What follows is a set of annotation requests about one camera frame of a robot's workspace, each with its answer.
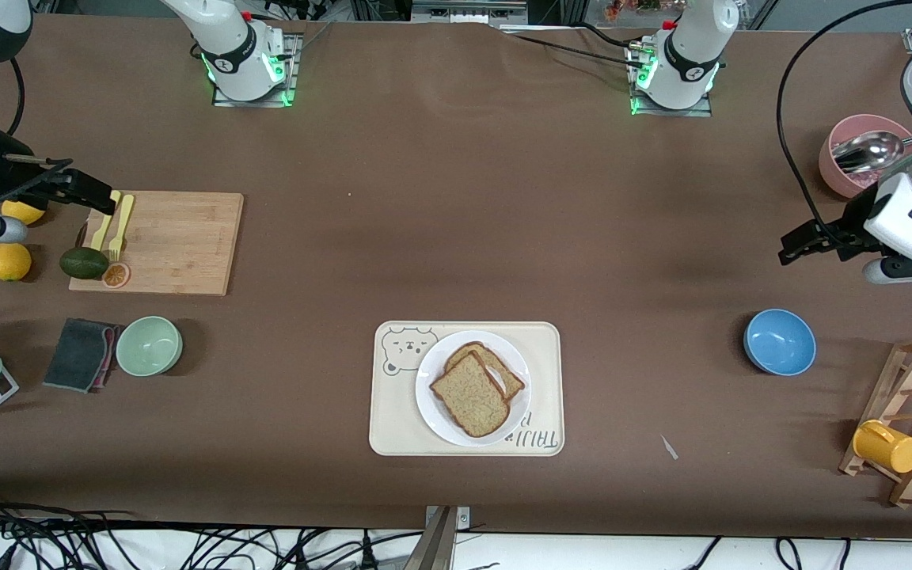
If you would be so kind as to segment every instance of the folded cloth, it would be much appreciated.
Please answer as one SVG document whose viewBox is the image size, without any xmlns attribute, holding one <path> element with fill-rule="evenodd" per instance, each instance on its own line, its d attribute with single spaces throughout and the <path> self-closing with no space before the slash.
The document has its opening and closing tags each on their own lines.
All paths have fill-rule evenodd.
<svg viewBox="0 0 912 570">
<path fill-rule="evenodd" d="M 44 385 L 79 393 L 104 386 L 118 336 L 118 325 L 67 318 L 55 356 L 47 366 Z"/>
</svg>

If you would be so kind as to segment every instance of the green bowl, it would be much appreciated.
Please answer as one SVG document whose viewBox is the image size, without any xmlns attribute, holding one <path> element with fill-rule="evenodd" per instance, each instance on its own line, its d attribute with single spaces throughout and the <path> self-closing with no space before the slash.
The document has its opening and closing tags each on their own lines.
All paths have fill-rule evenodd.
<svg viewBox="0 0 912 570">
<path fill-rule="evenodd" d="M 181 333 L 164 317 L 143 317 L 119 336 L 115 353 L 119 366 L 133 376 L 170 371 L 181 357 Z"/>
</svg>

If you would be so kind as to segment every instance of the white placemat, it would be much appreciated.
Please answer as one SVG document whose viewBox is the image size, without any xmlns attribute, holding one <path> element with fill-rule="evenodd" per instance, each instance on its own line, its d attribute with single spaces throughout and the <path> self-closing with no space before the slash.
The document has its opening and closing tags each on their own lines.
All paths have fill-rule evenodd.
<svg viewBox="0 0 912 570">
<path fill-rule="evenodd" d="M 530 368 L 530 411 L 509 437 L 486 447 L 448 443 L 435 435 L 417 411 L 413 389 L 417 366 L 431 346 L 462 331 L 502 336 L 522 353 Z M 551 457 L 564 446 L 561 339 L 558 329 L 548 322 L 383 322 L 375 333 L 373 366 L 368 441 L 376 454 Z"/>
</svg>

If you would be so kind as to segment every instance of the white plate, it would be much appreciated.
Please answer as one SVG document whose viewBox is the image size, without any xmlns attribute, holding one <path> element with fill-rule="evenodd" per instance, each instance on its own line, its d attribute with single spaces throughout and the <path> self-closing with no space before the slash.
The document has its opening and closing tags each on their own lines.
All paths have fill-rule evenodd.
<svg viewBox="0 0 912 570">
<path fill-rule="evenodd" d="M 463 431 L 452 416 L 445 403 L 440 400 L 435 393 L 431 391 L 431 383 L 434 382 L 445 372 L 446 361 L 454 352 L 467 343 L 478 342 L 497 354 L 510 371 L 513 371 L 524 383 L 513 400 L 509 403 L 509 418 L 502 424 L 502 427 L 484 437 L 470 437 L 466 431 Z M 492 377 L 504 386 L 500 374 L 492 371 Z M 484 331 L 463 331 L 456 332 L 453 335 L 435 343 L 431 350 L 424 355 L 424 360 L 420 361 L 420 367 L 417 368 L 417 380 L 415 383 L 415 395 L 417 397 L 417 410 L 420 410 L 424 422 L 434 433 L 445 439 L 449 443 L 462 445 L 463 447 L 484 447 L 502 441 L 506 436 L 511 434 L 516 427 L 526 417 L 526 412 L 530 408 L 530 372 L 526 366 L 526 360 L 520 354 L 516 347 L 509 343 L 509 340 L 501 336 L 492 335 L 491 332 Z"/>
</svg>

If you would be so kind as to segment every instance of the yellow mug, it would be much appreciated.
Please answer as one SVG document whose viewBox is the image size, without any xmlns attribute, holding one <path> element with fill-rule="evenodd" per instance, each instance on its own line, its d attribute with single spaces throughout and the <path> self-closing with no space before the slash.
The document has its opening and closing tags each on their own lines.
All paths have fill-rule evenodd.
<svg viewBox="0 0 912 570">
<path fill-rule="evenodd" d="M 854 432 L 853 452 L 896 473 L 912 470 L 912 437 L 877 420 L 862 423 Z"/>
</svg>

